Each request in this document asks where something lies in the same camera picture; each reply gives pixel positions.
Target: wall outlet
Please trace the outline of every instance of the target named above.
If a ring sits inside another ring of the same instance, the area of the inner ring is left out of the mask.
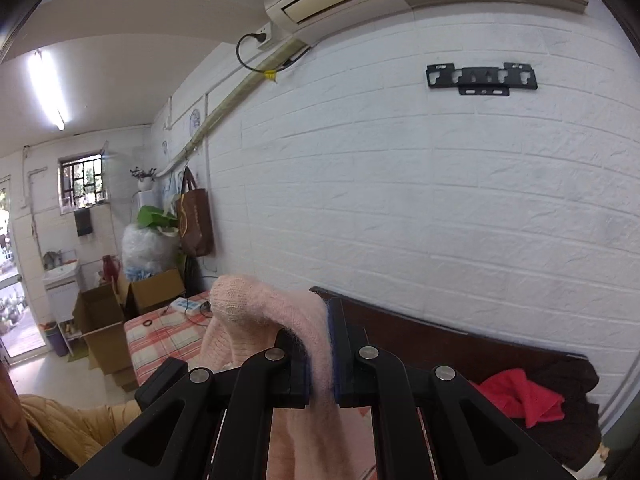
[[[260,50],[267,50],[268,48],[271,47],[273,43],[273,31],[271,30],[271,22],[267,23],[264,27],[261,27],[258,30],[256,30],[255,33],[256,34],[265,33],[267,35],[267,39],[264,40],[262,43],[258,43],[257,40],[255,42],[257,43],[257,46]]]

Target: pink sweater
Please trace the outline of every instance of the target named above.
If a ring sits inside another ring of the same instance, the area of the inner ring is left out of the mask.
[[[213,319],[199,362],[211,370],[240,366],[273,346],[282,327],[305,345],[313,397],[304,410],[276,409],[269,480],[358,480],[375,465],[370,424],[355,408],[340,409],[332,393],[332,350],[324,301],[309,291],[284,292],[249,276],[221,276],[210,295]]]

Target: fluorescent light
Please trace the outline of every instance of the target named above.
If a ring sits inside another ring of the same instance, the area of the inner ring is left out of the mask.
[[[51,54],[37,50],[29,59],[29,73],[44,113],[59,130],[64,130],[65,121],[69,120],[68,110]]]

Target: doormat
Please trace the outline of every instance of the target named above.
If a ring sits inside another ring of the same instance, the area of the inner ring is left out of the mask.
[[[78,359],[84,359],[89,356],[89,347],[82,339],[72,341],[71,348],[74,349],[74,354],[69,354],[69,357],[66,359],[67,363],[72,363],[73,361],[78,361]]]

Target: cable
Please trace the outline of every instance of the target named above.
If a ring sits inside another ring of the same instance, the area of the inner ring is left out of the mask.
[[[258,74],[282,72],[284,69],[289,68],[291,65],[297,62],[302,56],[304,56],[307,52],[311,50],[311,47],[308,46],[305,50],[302,51],[302,54],[299,54],[294,59],[291,59],[291,58],[287,59],[280,67],[276,68],[275,70],[260,70],[259,68],[254,68],[253,66],[247,65],[247,63],[242,61],[242,58],[240,57],[240,44],[246,38],[254,38],[254,40],[258,41],[258,43],[264,43],[264,41],[267,39],[267,35],[265,33],[256,34],[255,32],[250,32],[249,34],[245,34],[236,43],[236,57],[238,58],[238,61],[240,62],[240,64],[245,68],[251,70],[252,72],[257,72]]]
[[[186,302],[187,302],[187,306],[184,308],[184,317],[185,317],[185,318],[187,318],[187,319],[189,320],[189,322],[190,322],[190,323],[193,323],[194,325],[197,325],[197,326],[209,326],[209,323],[207,323],[207,324],[205,324],[205,325],[203,325],[202,323],[196,323],[193,319],[191,319],[191,318],[187,315],[187,310],[189,309],[189,298],[184,298],[184,299],[185,299],[185,300],[186,300]],[[201,316],[206,317],[207,319],[211,319],[211,318],[213,318],[213,314],[211,314],[211,316],[207,316],[207,315],[202,311],[202,308],[203,308],[204,306],[207,306],[207,308],[209,308],[209,309],[210,309],[210,305],[211,305],[211,304],[209,303],[209,301],[203,301],[203,302],[200,304],[200,306],[198,307],[198,312],[199,312],[199,314],[200,314]]]
[[[135,192],[129,201],[129,223],[133,220],[133,199],[140,193],[139,191]]]
[[[205,262],[205,260],[204,260],[205,258],[206,258],[206,256],[203,256],[203,257],[202,257],[202,259],[201,259],[201,261],[200,261],[200,264],[201,264],[205,269],[207,269],[209,272],[218,272],[218,268],[217,268],[217,267],[216,267],[216,270],[209,269],[209,267],[207,267],[207,264],[206,264],[206,262]],[[203,276],[203,278],[215,278],[215,276]]]

